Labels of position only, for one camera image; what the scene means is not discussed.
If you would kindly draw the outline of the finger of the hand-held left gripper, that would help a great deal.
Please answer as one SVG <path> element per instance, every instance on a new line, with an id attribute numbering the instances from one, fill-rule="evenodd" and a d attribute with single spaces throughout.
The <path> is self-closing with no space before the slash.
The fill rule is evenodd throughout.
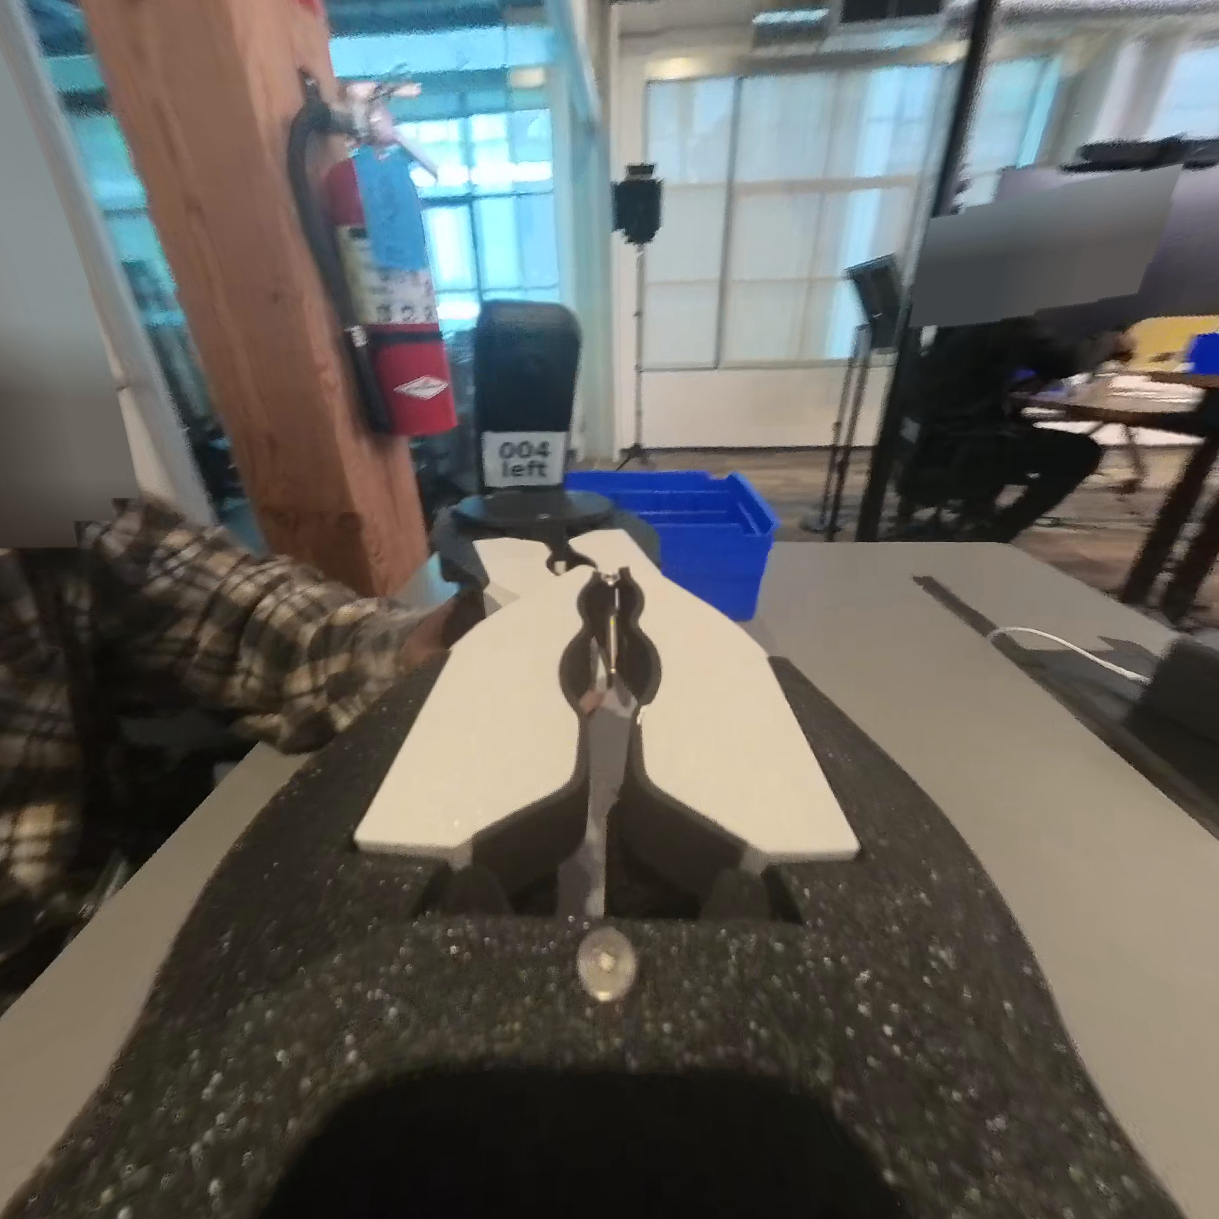
<path id="1" fill-rule="evenodd" d="M 490 537 L 475 542 L 475 553 L 487 583 L 484 610 L 492 616 L 524 600 L 527 610 L 549 612 L 552 617 L 577 617 L 577 596 L 584 587 L 584 568 L 554 558 L 542 542 Z"/>
<path id="2" fill-rule="evenodd" d="M 589 560 L 601 575 L 628 571 L 637 585 L 661 579 L 658 561 L 625 528 L 586 531 L 571 542 L 577 555 Z"/>

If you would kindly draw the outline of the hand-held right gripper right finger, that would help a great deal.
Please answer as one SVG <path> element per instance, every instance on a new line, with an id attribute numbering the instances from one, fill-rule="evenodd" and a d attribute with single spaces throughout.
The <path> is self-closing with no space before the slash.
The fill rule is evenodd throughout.
<path id="1" fill-rule="evenodd" d="M 650 658 L 621 806 L 630 853 L 648 867 L 853 860 L 860 840 L 769 653 L 651 565 L 623 581 Z"/>

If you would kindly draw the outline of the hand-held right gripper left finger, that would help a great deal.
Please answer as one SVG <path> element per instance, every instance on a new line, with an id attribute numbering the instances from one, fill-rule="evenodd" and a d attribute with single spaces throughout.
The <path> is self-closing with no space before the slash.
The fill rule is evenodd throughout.
<path id="1" fill-rule="evenodd" d="M 393 759 L 354 845 L 448 867 L 557 867 L 584 837 L 584 813 L 533 831 L 543 803 L 580 787 L 580 693 L 560 664 L 584 628 L 594 572 L 552 577 L 451 646 Z"/>

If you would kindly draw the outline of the silver bolt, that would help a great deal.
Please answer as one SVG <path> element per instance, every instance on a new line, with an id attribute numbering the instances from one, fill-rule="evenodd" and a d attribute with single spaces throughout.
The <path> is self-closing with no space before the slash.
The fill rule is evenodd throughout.
<path id="1" fill-rule="evenodd" d="M 628 568 L 601 572 L 594 583 L 591 616 L 600 640 L 601 666 L 608 691 L 630 691 L 635 644 L 630 639 L 630 613 L 635 610 L 635 587 Z"/>

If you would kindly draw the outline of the person's left forearm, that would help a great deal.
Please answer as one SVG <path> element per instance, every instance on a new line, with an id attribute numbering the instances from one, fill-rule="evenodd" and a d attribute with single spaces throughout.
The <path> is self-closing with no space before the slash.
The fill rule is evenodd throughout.
<path id="1" fill-rule="evenodd" d="M 85 527 L 82 548 L 104 676 L 131 699 L 231 716 L 282 754 L 325 746 L 403 681 L 399 652 L 427 613 L 152 501 Z"/>

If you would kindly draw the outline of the person's left hand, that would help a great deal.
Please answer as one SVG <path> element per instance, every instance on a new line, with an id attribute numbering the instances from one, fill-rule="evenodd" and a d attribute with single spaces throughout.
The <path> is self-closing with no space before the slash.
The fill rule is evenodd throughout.
<path id="1" fill-rule="evenodd" d="M 399 652 L 399 673 L 406 676 L 437 660 L 448 658 L 451 649 L 487 616 L 484 591 L 464 589 L 442 605 L 429 610 L 406 632 Z"/>

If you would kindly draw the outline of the red fire extinguisher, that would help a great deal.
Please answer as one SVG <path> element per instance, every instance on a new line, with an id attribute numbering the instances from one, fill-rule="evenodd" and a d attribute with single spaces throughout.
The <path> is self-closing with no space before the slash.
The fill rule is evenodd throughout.
<path id="1" fill-rule="evenodd" d="M 297 78 L 300 105 L 287 132 L 287 176 L 341 331 L 361 418 L 375 435 L 420 439 L 448 433 L 457 424 L 457 404 L 429 242 L 424 272 L 373 263 L 350 158 L 361 146 L 401 146 L 411 158 L 412 181 L 415 169 L 434 166 L 399 137 L 378 89 L 343 105 L 323 96 L 309 71 L 298 68 Z"/>

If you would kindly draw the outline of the black light panel stand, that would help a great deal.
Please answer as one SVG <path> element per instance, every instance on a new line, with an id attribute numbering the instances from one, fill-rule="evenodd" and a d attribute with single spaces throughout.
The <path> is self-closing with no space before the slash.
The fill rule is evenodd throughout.
<path id="1" fill-rule="evenodd" d="M 651 466 L 646 444 L 646 310 L 648 310 L 648 248 L 661 228 L 664 183 L 656 163 L 628 163 L 625 176 L 612 184 L 614 230 L 635 252 L 635 362 L 633 362 L 633 442 L 623 449 L 617 472 L 633 465 Z"/>

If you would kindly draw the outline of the blue paper tag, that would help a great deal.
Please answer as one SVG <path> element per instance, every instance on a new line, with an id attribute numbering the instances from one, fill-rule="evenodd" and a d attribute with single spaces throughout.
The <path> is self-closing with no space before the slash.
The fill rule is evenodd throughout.
<path id="1" fill-rule="evenodd" d="M 373 263 L 393 272 L 427 270 L 425 224 L 406 150 L 361 146 L 350 159 Z"/>

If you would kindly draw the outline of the black tablet on stand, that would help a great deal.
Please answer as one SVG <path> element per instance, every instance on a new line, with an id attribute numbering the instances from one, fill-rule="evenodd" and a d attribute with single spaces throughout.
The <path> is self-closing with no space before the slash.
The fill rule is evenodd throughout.
<path id="1" fill-rule="evenodd" d="M 822 488 L 817 509 L 803 519 L 800 528 L 822 542 L 835 542 L 843 524 L 843 503 L 846 478 L 857 449 L 857 435 L 865 407 L 865 394 L 872 378 L 876 355 L 893 349 L 899 323 L 903 320 L 903 277 L 893 256 L 884 256 L 858 265 L 851 265 L 849 284 L 860 306 L 860 323 L 855 327 L 846 374 L 843 379 L 840 402 L 832 424 L 832 444 L 827 449 L 827 471 Z"/>

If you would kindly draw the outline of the black metal pole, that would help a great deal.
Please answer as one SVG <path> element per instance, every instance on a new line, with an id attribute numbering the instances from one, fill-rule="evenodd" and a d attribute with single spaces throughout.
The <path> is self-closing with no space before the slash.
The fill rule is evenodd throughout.
<path id="1" fill-rule="evenodd" d="M 987 65 L 990 42 L 998 18 L 998 2 L 974 2 L 968 21 L 966 54 L 959 73 L 949 125 L 940 142 L 937 175 L 933 181 L 931 208 L 922 224 L 921 236 L 912 248 L 910 281 L 907 302 L 903 306 L 896 330 L 896 362 L 890 381 L 890 391 L 879 418 L 878 442 L 872 454 L 868 478 L 860 497 L 857 517 L 855 542 L 873 543 L 879 540 L 884 507 L 890 496 L 890 485 L 896 475 L 899 449 L 903 442 L 903 418 L 907 397 L 917 378 L 921 352 L 921 327 L 912 326 L 912 277 L 922 263 L 922 247 L 928 242 L 933 218 L 945 215 L 957 197 L 961 166 L 965 159 L 966 139 L 973 126 L 973 114 L 980 92 L 982 71 Z"/>

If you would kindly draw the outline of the dark wooden table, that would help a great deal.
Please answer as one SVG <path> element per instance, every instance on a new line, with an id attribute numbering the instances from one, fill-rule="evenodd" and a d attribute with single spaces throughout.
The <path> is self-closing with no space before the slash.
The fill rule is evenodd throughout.
<path id="1" fill-rule="evenodd" d="M 1188 408 L 1173 404 L 1091 404 L 1050 391 L 1019 389 L 1014 400 L 1023 407 L 1042 407 L 1062 421 L 1087 421 L 1120 424 L 1158 433 L 1175 433 L 1196 439 L 1177 480 L 1163 500 L 1140 552 L 1131 565 L 1120 602 L 1135 607 L 1150 607 L 1153 593 L 1162 589 L 1155 610 L 1173 626 L 1195 612 L 1196 597 L 1217 564 L 1217 497 L 1202 512 L 1192 540 L 1179 549 L 1183 535 L 1214 475 L 1217 475 L 1217 374 L 1150 372 L 1150 381 L 1169 388 L 1191 388 L 1198 398 Z"/>

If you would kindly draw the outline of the large dark monitor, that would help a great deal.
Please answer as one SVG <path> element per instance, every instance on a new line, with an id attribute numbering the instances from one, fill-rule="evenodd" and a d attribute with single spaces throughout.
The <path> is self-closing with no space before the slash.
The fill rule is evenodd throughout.
<path id="1" fill-rule="evenodd" d="M 1078 336 L 1217 314 L 1217 166 L 1004 169 L 996 202 L 1038 222 L 1038 320 Z"/>

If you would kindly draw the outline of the black webcam bar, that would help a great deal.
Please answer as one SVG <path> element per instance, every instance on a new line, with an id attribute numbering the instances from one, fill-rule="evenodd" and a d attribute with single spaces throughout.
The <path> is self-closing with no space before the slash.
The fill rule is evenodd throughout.
<path id="1" fill-rule="evenodd" d="M 1217 137 L 1172 135 L 1158 142 L 1101 142 L 1080 146 L 1065 173 L 1147 173 L 1179 166 L 1209 169 L 1217 166 Z"/>

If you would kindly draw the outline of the wooden post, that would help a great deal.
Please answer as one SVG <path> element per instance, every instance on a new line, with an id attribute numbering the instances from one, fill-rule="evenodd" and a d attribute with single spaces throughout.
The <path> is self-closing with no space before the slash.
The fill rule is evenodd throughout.
<path id="1" fill-rule="evenodd" d="M 83 2 L 212 402 L 266 543 L 373 597 L 429 545 L 411 449 L 373 435 L 287 173 L 319 2 Z"/>

